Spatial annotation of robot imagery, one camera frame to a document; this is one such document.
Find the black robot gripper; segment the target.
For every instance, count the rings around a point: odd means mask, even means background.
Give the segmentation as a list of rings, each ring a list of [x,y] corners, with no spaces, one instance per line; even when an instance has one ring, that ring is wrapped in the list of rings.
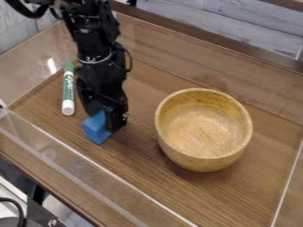
[[[129,98],[123,90],[123,82],[131,67],[127,67],[126,50],[110,50],[103,55],[78,54],[81,67],[78,74],[79,99],[89,116],[103,108],[106,127],[115,133],[126,126],[129,120]]]

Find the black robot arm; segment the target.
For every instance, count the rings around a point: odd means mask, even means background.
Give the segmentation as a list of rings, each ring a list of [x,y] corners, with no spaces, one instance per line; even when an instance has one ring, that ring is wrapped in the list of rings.
[[[121,130],[129,120],[123,83],[133,70],[130,51],[118,42],[121,22],[111,0],[6,0],[30,19],[47,12],[63,20],[78,46],[78,93],[87,115],[106,114],[106,129]]]

